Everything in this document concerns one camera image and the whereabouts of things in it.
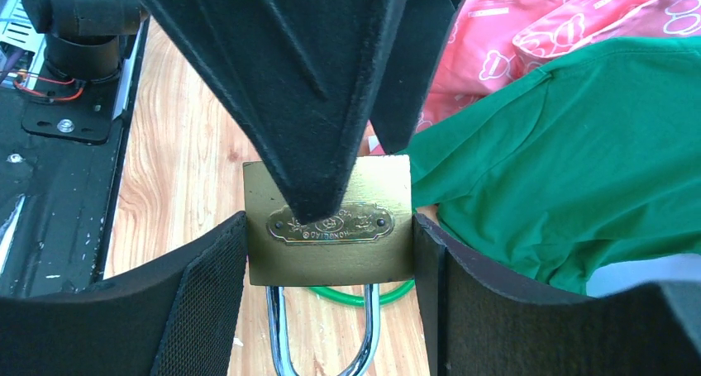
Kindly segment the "brass padlock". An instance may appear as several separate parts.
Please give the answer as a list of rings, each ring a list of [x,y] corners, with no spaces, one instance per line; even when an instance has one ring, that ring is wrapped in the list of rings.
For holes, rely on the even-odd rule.
[[[262,162],[243,166],[249,283],[267,294],[269,337],[278,375],[295,375],[285,309],[286,287],[364,288],[365,335],[344,375],[363,375],[379,347],[382,283],[414,274],[410,159],[357,158],[340,207],[304,224]]]

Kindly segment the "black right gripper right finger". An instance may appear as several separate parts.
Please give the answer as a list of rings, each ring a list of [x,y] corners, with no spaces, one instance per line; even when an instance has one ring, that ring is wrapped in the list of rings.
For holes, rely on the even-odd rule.
[[[433,375],[697,375],[700,286],[594,298],[518,274],[413,218],[417,300]]]

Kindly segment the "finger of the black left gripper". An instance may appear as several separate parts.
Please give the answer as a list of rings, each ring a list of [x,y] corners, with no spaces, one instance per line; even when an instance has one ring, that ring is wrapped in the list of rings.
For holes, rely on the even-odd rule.
[[[407,0],[139,0],[302,222],[337,211]]]
[[[384,153],[412,139],[463,1],[407,0],[370,116]]]

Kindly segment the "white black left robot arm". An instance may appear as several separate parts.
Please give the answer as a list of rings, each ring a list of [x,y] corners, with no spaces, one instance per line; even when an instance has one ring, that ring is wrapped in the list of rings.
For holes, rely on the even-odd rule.
[[[21,1],[51,39],[156,19],[312,222],[338,210],[367,125],[408,146],[464,0]]]

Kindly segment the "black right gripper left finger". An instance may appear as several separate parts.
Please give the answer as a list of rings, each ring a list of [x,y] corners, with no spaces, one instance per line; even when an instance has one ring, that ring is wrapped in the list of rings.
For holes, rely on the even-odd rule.
[[[246,216],[76,293],[1,301],[4,375],[224,375],[246,272]]]

